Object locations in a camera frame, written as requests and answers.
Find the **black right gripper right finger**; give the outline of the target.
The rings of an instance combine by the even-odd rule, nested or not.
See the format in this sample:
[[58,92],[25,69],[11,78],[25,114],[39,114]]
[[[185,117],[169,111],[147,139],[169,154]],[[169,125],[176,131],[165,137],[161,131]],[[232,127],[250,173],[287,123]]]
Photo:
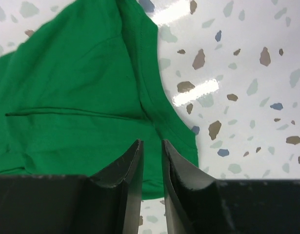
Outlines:
[[162,142],[170,234],[300,234],[300,179],[216,179]]

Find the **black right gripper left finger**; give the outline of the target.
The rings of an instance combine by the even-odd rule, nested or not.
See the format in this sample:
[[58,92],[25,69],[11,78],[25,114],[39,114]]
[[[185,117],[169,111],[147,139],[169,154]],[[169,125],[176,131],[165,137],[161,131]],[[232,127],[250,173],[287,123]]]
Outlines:
[[92,176],[0,175],[0,234],[136,234],[143,142]]

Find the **green t shirt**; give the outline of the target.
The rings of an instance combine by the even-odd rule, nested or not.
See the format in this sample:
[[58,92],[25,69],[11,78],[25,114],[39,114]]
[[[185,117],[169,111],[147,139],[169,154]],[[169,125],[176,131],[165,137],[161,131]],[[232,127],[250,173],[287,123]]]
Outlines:
[[161,141],[194,165],[198,152],[157,44],[135,0],[77,0],[0,57],[0,174],[91,176],[141,139],[142,197],[162,197]]

